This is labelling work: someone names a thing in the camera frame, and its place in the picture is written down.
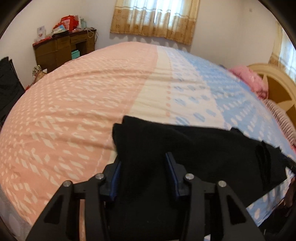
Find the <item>patterned bed sheet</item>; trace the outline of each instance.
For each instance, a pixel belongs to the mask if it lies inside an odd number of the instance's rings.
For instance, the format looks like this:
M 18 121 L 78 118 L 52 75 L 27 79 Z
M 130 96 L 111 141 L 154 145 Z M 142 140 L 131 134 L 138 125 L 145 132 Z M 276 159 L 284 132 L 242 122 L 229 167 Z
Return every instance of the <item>patterned bed sheet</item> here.
M 11 227 L 7 209 L 12 209 L 19 240 L 25 240 L 64 180 L 85 181 L 114 161 L 112 125 L 124 115 L 176 125 L 234 126 L 296 160 L 271 113 L 227 70 L 168 47 L 113 45 L 46 75 L 4 123 L 0 198 L 10 204 L 0 211 Z M 291 177 L 287 170 L 285 182 L 247 208 L 257 225 L 284 197 Z

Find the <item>beige curtain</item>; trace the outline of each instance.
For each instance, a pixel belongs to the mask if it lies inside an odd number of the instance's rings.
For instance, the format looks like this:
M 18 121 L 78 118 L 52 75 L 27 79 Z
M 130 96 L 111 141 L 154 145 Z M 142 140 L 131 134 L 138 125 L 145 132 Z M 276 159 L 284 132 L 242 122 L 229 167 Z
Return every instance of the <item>beige curtain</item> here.
M 279 22 L 276 22 L 276 31 L 269 64 L 285 71 L 296 82 L 296 50 Z
M 200 0 L 117 0 L 111 33 L 164 37 L 191 45 Z

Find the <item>wooden desk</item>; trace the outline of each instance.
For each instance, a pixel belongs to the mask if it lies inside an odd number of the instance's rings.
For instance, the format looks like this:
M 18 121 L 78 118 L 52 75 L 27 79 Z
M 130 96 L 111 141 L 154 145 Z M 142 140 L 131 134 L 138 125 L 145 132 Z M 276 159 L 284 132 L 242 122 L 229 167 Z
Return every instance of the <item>wooden desk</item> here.
M 65 37 L 55 37 L 33 46 L 37 65 L 51 72 L 72 59 L 71 52 L 79 50 L 80 56 L 94 51 L 95 30 L 70 33 Z

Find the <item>silver bolt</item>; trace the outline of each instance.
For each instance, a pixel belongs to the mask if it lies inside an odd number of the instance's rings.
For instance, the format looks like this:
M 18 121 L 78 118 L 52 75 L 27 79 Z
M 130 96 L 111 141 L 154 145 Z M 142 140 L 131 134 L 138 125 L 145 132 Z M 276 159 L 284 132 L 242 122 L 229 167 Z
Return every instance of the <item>silver bolt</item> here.
M 186 178 L 187 180 L 192 180 L 192 179 L 194 178 L 194 175 L 191 174 L 191 173 L 187 173 L 187 174 L 185 175 L 185 178 Z
M 71 184 L 72 184 L 72 182 L 71 182 L 71 181 L 69 181 L 69 180 L 68 180 L 68 181 L 64 181 L 64 182 L 63 182 L 63 186 L 64 186 L 64 187 L 70 187 L 70 186 L 71 186 Z
M 222 187 L 222 188 L 224 188 L 224 187 L 226 187 L 226 182 L 225 181 L 219 181 L 218 182 L 218 185 L 220 186 L 220 187 Z
M 98 173 L 98 174 L 96 175 L 96 179 L 101 180 L 101 179 L 103 179 L 103 178 L 104 178 L 104 174 L 103 174 L 103 173 Z

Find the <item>headboard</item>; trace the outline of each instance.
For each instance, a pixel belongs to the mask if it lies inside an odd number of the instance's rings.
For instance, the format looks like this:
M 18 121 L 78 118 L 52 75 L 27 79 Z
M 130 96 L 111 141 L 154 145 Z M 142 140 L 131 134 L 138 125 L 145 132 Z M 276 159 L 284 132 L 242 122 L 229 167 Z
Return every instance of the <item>headboard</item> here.
M 284 109 L 296 127 L 296 84 L 283 71 L 269 64 L 251 64 L 251 70 L 258 73 L 268 84 L 268 99 Z

